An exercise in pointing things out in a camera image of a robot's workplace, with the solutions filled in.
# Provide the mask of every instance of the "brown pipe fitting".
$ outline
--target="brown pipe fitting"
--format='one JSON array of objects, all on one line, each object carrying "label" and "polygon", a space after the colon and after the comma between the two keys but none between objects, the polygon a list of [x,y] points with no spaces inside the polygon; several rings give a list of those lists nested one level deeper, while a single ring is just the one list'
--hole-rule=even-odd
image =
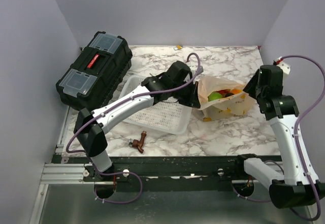
[{"label": "brown pipe fitting", "polygon": [[132,141],[132,139],[129,140],[129,143],[128,143],[129,146],[131,146],[133,148],[137,148],[140,153],[143,153],[142,147],[144,145],[144,139],[146,138],[146,136],[147,136],[147,132],[143,131],[141,133],[141,139],[140,140],[136,140],[136,139],[134,139],[133,141]]}]

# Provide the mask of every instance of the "black toolbox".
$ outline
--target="black toolbox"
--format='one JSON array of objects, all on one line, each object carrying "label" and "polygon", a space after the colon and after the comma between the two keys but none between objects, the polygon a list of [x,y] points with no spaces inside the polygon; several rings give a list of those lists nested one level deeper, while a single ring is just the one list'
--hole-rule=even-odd
[{"label": "black toolbox", "polygon": [[97,32],[56,83],[61,101],[75,110],[108,104],[131,67],[132,52],[121,36]]}]

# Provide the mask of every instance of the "toolbox lid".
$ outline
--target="toolbox lid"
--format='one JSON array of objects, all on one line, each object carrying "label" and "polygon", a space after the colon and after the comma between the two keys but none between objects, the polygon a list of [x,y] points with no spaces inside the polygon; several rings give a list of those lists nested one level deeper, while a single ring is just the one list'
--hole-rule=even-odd
[{"label": "toolbox lid", "polygon": [[63,93],[77,97],[77,93],[87,94],[97,77],[79,72],[76,69],[70,69],[60,82],[59,86],[63,87]]},{"label": "toolbox lid", "polygon": [[104,50],[114,54],[118,46],[122,43],[122,39],[109,34],[98,34],[90,43],[89,47]]}]

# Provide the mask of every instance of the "white marble countertop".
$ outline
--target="white marble countertop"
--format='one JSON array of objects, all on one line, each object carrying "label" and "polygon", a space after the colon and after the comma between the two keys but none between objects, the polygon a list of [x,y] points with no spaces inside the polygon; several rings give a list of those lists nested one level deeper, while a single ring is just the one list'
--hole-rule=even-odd
[{"label": "white marble countertop", "polygon": [[[256,46],[248,47],[184,47],[175,51],[173,47],[131,47],[132,67],[114,92],[112,102],[118,96],[133,74],[156,75],[166,71],[175,61],[186,60],[191,52],[196,52],[202,61],[205,75],[227,78],[245,84],[262,65]],[[73,135],[77,112],[72,110],[63,136],[65,146]],[[144,153],[129,147],[129,139],[139,139],[141,132],[147,131]],[[236,116],[212,122],[202,122],[191,115],[187,130],[182,135],[171,135],[121,122],[106,134],[110,156],[218,156],[255,153],[257,155],[279,154],[278,145],[271,127],[259,112],[257,104],[245,116]],[[82,149],[75,140],[71,149]]]}]

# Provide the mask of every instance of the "paper bag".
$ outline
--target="paper bag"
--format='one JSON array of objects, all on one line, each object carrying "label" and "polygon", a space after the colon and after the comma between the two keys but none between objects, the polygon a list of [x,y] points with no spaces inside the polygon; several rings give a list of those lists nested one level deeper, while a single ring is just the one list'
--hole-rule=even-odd
[{"label": "paper bag", "polygon": [[227,98],[208,101],[208,96],[212,92],[234,88],[242,90],[244,87],[245,85],[228,79],[204,77],[199,81],[198,86],[201,107],[193,110],[193,114],[203,121],[245,115],[254,106],[255,100],[243,91]]}]

